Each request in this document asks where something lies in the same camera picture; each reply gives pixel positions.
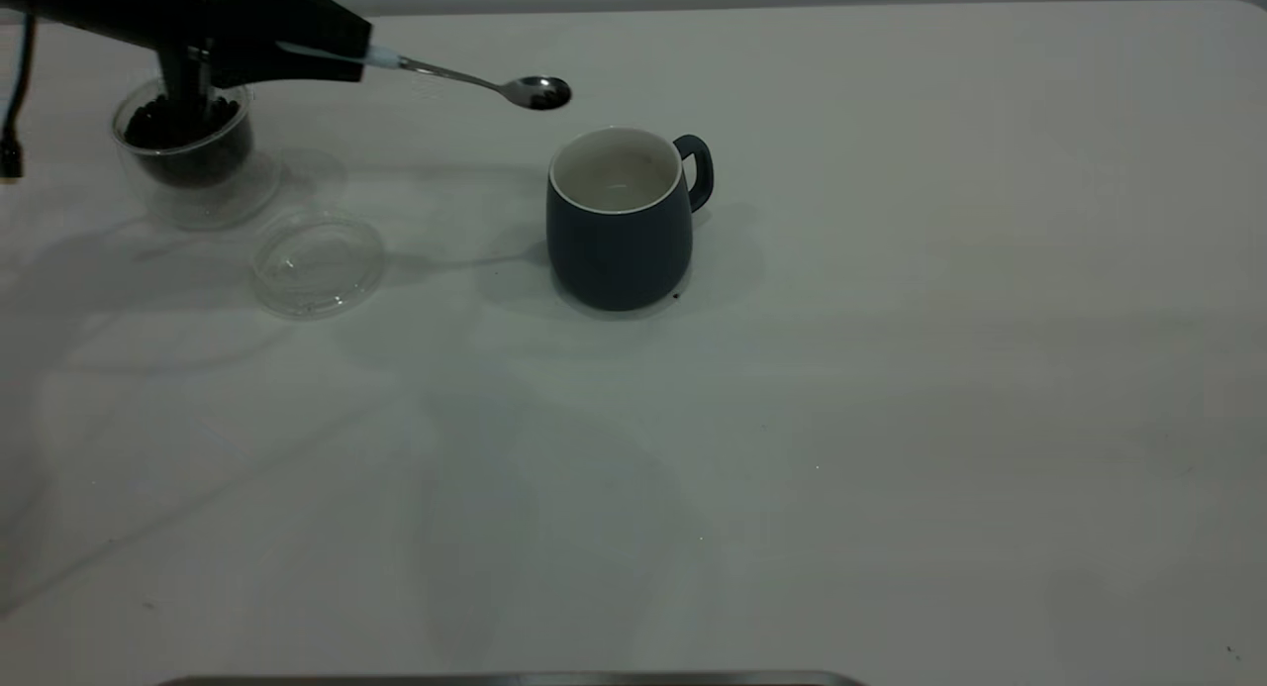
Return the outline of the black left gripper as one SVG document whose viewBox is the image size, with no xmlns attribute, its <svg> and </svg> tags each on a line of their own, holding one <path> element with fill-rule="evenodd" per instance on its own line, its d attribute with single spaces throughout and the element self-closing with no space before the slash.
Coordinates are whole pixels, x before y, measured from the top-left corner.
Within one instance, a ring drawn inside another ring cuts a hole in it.
<svg viewBox="0 0 1267 686">
<path fill-rule="evenodd" d="M 362 63 L 250 51 L 207 62 L 215 41 L 270 47 L 290 43 L 333 55 L 365 55 L 372 27 L 334 0 L 3 0 L 37 18 L 54 20 L 158 55 L 163 90 L 180 113 L 207 113 L 210 85 L 313 80 L 360 82 Z"/>
</svg>

